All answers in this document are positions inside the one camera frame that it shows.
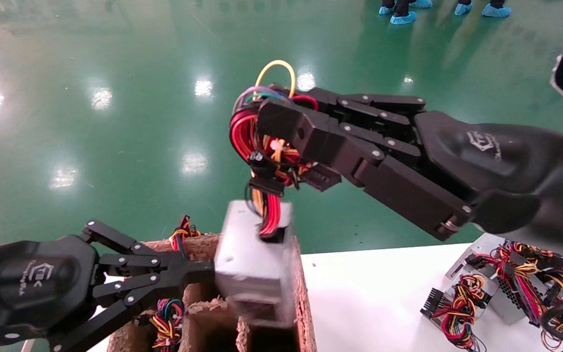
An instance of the cardboard divider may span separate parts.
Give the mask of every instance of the cardboard divider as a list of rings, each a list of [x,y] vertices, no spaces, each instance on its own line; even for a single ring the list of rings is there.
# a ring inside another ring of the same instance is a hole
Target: cardboard divider
[[[185,239],[184,248],[191,260],[214,259],[217,243],[218,235],[209,234]],[[158,251],[172,250],[168,240],[146,242],[145,245]],[[191,284],[186,286],[182,297],[188,313],[178,352],[316,352],[299,245],[295,243],[295,247],[297,325],[294,328],[250,327],[243,317],[236,318],[216,285]],[[127,323],[112,334],[108,352],[152,352],[154,340],[153,326]]]

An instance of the yellow wire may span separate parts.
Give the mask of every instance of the yellow wire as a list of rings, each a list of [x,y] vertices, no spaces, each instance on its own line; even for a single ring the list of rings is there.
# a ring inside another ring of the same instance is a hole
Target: yellow wire
[[[257,80],[255,80],[255,86],[260,85],[260,83],[262,82],[262,78],[264,78],[266,72],[273,66],[286,67],[286,69],[290,73],[290,93],[288,94],[288,97],[292,98],[295,95],[295,90],[297,89],[297,78],[295,76],[295,70],[293,69],[293,67],[290,66],[290,64],[288,62],[285,62],[284,60],[273,60],[272,62],[267,63],[266,66],[264,66],[264,68],[262,69],[262,71],[260,71],[260,75],[258,76]]]

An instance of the silver power supply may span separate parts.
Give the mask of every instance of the silver power supply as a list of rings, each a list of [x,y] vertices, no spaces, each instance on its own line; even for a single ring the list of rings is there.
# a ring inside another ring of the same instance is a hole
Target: silver power supply
[[[282,241],[260,239],[261,221],[245,200],[230,203],[215,258],[217,285],[250,325],[289,328],[295,320],[292,205],[281,203]]]

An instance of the green floor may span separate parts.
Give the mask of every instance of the green floor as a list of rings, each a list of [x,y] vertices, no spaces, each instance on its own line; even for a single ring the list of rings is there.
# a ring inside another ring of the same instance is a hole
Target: green floor
[[[219,230],[249,176],[227,138],[232,103],[277,58],[302,87],[563,132],[548,84],[563,0],[509,1],[507,20],[481,18],[480,1],[456,18],[454,4],[394,27],[378,0],[0,0],[0,243],[91,218],[141,240],[182,213]],[[287,83],[281,69],[268,80]],[[304,252],[438,244],[348,182],[290,193]]]

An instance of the person's foot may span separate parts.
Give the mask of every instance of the person's foot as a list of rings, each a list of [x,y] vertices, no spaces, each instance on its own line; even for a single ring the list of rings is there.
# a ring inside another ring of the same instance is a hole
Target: person's foot
[[[496,7],[492,7],[490,4],[487,4],[483,11],[481,11],[482,16],[486,17],[507,17],[512,14],[512,9],[509,7],[501,7],[497,9]]]
[[[392,13],[394,9],[395,9],[394,6],[391,7],[391,8],[382,6],[382,7],[379,7],[379,14],[389,14],[389,13]]]
[[[414,11],[409,11],[407,16],[393,16],[390,19],[391,24],[408,24],[416,20],[416,13]]]
[[[432,0],[416,0],[414,2],[410,2],[411,7],[418,7],[419,9],[429,9],[429,7],[433,6]]]
[[[471,2],[470,5],[458,4],[455,7],[455,15],[462,16],[463,14],[469,13],[473,8],[473,3]]]

